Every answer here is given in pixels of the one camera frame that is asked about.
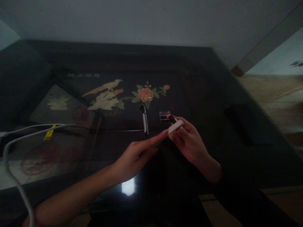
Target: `orange flower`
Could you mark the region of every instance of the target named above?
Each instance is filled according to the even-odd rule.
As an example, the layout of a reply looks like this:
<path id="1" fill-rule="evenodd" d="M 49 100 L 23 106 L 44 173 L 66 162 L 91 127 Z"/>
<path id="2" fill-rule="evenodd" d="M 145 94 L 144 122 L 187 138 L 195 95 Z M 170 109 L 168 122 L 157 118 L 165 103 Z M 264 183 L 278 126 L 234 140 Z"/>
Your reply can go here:
<path id="1" fill-rule="evenodd" d="M 138 96 L 142 102 L 152 101 L 154 93 L 149 88 L 142 88 L 138 90 Z"/>

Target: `wooden floor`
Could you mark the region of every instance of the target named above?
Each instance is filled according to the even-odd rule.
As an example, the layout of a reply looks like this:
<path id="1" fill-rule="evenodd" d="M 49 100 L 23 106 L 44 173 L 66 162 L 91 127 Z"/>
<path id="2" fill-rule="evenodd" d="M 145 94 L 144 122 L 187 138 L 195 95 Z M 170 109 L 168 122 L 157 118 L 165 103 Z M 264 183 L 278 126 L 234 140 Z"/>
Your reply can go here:
<path id="1" fill-rule="evenodd" d="M 289 217 L 303 226 L 303 191 L 267 195 Z M 217 201 L 205 201 L 202 205 L 214 227 L 240 227 L 242 224 Z"/>
<path id="2" fill-rule="evenodd" d="M 238 79 L 303 156 L 303 75 L 245 74 Z"/>

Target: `forearm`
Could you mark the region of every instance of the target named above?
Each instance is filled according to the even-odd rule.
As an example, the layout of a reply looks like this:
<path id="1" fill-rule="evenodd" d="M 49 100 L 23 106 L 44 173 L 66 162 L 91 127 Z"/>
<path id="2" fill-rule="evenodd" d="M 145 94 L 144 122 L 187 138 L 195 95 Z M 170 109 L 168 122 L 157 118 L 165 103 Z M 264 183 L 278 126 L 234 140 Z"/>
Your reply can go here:
<path id="1" fill-rule="evenodd" d="M 64 226 L 100 193 L 114 185 L 104 168 L 79 181 L 38 205 L 35 210 L 35 226 Z M 23 223 L 29 226 L 29 217 Z"/>
<path id="2" fill-rule="evenodd" d="M 245 184 L 212 159 L 200 172 L 208 180 L 209 190 L 242 225 L 298 226 L 258 188 Z"/>
<path id="3" fill-rule="evenodd" d="M 222 176 L 222 167 L 220 163 L 209 154 L 194 165 L 208 182 L 217 183 L 220 181 Z"/>

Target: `yellow tag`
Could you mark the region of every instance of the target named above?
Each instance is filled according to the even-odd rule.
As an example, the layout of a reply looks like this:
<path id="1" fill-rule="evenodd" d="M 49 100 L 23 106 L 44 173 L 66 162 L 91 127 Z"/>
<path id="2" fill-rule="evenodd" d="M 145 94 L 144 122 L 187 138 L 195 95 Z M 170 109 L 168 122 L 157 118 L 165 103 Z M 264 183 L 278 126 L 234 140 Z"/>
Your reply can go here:
<path id="1" fill-rule="evenodd" d="M 46 133 L 46 135 L 44 137 L 44 140 L 50 140 L 51 136 L 53 135 L 53 132 L 54 132 L 54 130 L 47 131 L 47 133 Z"/>

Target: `white wall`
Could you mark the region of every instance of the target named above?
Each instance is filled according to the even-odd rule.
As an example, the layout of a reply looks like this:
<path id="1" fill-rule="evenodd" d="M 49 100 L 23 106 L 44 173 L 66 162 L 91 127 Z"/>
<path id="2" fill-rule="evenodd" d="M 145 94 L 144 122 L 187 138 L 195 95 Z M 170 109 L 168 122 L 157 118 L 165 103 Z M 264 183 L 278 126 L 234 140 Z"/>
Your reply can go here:
<path id="1" fill-rule="evenodd" d="M 20 39 L 20 37 L 0 20 L 0 51 Z"/>
<path id="2" fill-rule="evenodd" d="M 303 28 L 263 58 L 246 74 L 303 75 L 303 66 L 290 66 L 295 61 L 303 61 Z"/>
<path id="3" fill-rule="evenodd" d="M 207 46 L 233 68 L 300 2 L 1 0 L 0 15 L 25 39 Z"/>

